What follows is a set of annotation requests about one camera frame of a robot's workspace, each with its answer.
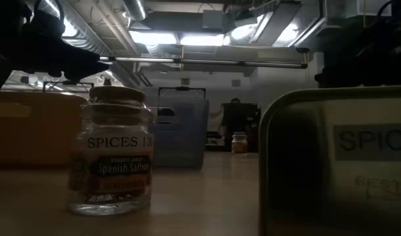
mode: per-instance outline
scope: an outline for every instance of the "dark equipment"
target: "dark equipment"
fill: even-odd
[[[392,17],[382,18],[389,4]],[[336,41],[347,37],[344,33]],[[323,73],[315,76],[322,88],[401,85],[401,0],[385,3],[374,24],[352,43],[325,53],[325,58],[332,60],[325,61]]]
[[[12,70],[46,72],[53,77],[63,72],[74,82],[107,70],[108,65],[98,62],[98,54],[63,42],[64,13],[59,1],[60,19],[38,10],[40,2],[35,2],[31,21],[31,10],[20,0],[0,1],[0,88]]]

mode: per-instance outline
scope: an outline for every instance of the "glass jar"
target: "glass jar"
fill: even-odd
[[[154,115],[132,88],[95,87],[81,107],[68,208],[87,215],[121,214],[150,203]]]
[[[234,132],[232,135],[232,153],[247,153],[247,135],[244,132]]]

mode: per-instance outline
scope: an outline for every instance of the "ceiling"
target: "ceiling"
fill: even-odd
[[[177,38],[175,44],[158,45],[160,55],[164,57],[303,63],[304,57],[302,54],[298,53],[293,47],[285,47],[289,46],[288,43],[298,40],[301,34],[309,30],[317,19],[321,17],[319,0],[207,0],[204,2],[200,0],[145,0],[148,8],[147,18],[141,22],[131,22],[130,24],[125,7],[123,7],[123,0],[60,0],[60,2],[68,21],[65,22],[66,29],[68,29],[68,23],[77,31],[77,35],[64,37],[64,40],[74,46],[76,46],[75,42],[77,40],[85,41],[85,45],[80,45],[80,47],[96,51],[102,56],[153,57],[152,51],[149,51],[144,43],[136,43],[134,37],[129,33],[129,31],[139,30],[140,32],[172,33]],[[32,6],[33,1],[28,1],[28,3]],[[42,0],[41,9],[56,15],[53,5],[55,5],[53,0]],[[256,23],[250,27],[249,30],[251,32],[248,36],[235,40],[233,31],[239,27],[237,26],[239,22],[245,21],[238,18],[239,14],[246,9],[252,9],[251,16],[248,16],[249,18],[247,19],[256,20]],[[197,24],[196,22],[198,21],[196,20],[190,20],[201,20],[205,16],[204,12],[214,14],[214,16],[219,12],[218,15],[222,15],[222,23],[218,24],[217,29],[204,28],[204,20],[203,26],[202,24]],[[284,43],[282,45],[283,48],[272,48],[271,46],[280,39],[278,35],[282,35],[292,22],[295,23],[296,28],[289,29],[290,34],[294,33],[294,36],[291,35],[291,41]],[[141,30],[137,28],[137,26],[143,24],[147,29]],[[160,30],[152,30],[146,27],[149,24],[155,28],[161,25],[162,28]],[[182,39],[187,32],[173,31],[172,29],[183,25],[196,32],[196,35],[206,33],[209,35],[223,34],[223,37],[228,36],[231,39],[230,44],[226,46],[181,45],[183,43]],[[312,38],[313,36],[309,37],[309,39],[297,46],[307,46],[308,41]],[[180,64],[134,64],[123,62],[112,65],[112,74],[100,73],[83,81],[92,82],[97,86],[103,84],[103,82],[100,83],[100,81],[103,81],[102,79],[112,77],[114,85],[128,87],[162,86],[162,84],[175,84],[175,79],[171,81],[173,76],[179,77],[182,73],[190,76],[190,71],[193,71],[192,83],[197,85],[194,81],[200,81],[198,85],[201,86],[201,78],[204,79],[205,77],[199,75],[215,73],[216,76],[206,76],[210,81],[219,80],[218,75],[224,75],[224,73],[229,75],[228,78],[230,78],[230,75],[235,75],[245,79],[253,73],[254,69],[244,66],[200,64],[185,64],[181,66]],[[21,76],[23,75],[19,73],[12,75],[11,82],[19,83]],[[49,77],[38,77],[40,80],[41,78],[43,80],[51,80]],[[231,80],[223,80],[219,84],[229,85],[230,87],[231,83],[229,81]],[[38,89],[34,85],[18,86],[21,88],[29,88],[31,86],[32,89]],[[13,89],[14,87],[6,85],[5,88]]]

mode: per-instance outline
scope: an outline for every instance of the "small glass jar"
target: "small glass jar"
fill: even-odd
[[[82,106],[75,141],[68,208],[87,215],[121,214],[151,198],[153,114],[132,88],[95,87]]]
[[[247,153],[247,135],[244,132],[234,132],[232,135],[232,153]]]

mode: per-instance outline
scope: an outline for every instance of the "plastic storage bin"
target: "plastic storage bin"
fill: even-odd
[[[205,154],[209,101],[196,98],[163,98],[149,106],[170,108],[158,111],[154,133],[155,167],[201,168]]]

